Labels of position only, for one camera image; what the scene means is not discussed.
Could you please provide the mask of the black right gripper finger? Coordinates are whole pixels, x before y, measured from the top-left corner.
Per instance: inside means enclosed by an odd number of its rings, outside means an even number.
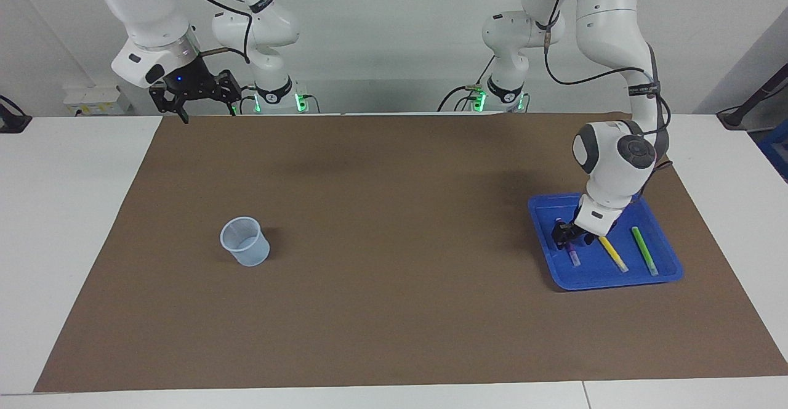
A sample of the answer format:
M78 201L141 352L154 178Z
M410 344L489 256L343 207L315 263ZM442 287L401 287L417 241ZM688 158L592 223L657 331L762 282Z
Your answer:
M150 98L160 113L175 113L182 123L188 124L188 113L185 111L187 100L184 94L172 94L167 86L150 86Z
M213 100L224 103L229 115L238 115L240 85L237 83L231 70L222 70L215 75L214 83Z

